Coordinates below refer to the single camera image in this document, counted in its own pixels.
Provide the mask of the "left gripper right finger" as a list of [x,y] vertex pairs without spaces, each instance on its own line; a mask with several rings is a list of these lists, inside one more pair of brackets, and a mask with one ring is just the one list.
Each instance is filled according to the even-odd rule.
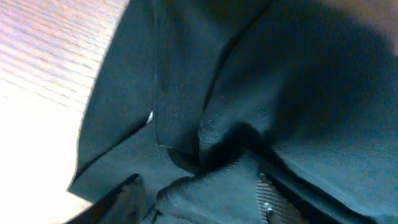
[[273,186],[264,173],[256,187],[259,213],[266,224],[309,224],[302,214]]

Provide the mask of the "black t-shirt with logo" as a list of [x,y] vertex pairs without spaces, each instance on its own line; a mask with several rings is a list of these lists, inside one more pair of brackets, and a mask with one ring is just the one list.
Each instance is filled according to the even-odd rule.
[[315,1],[129,2],[70,191],[139,174],[140,223],[264,223],[259,174],[309,223],[397,222],[397,56]]

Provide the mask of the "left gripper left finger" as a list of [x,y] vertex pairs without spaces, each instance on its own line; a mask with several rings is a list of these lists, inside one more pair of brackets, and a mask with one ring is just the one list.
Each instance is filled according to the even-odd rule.
[[146,216],[146,188],[133,174],[66,224],[137,224]]

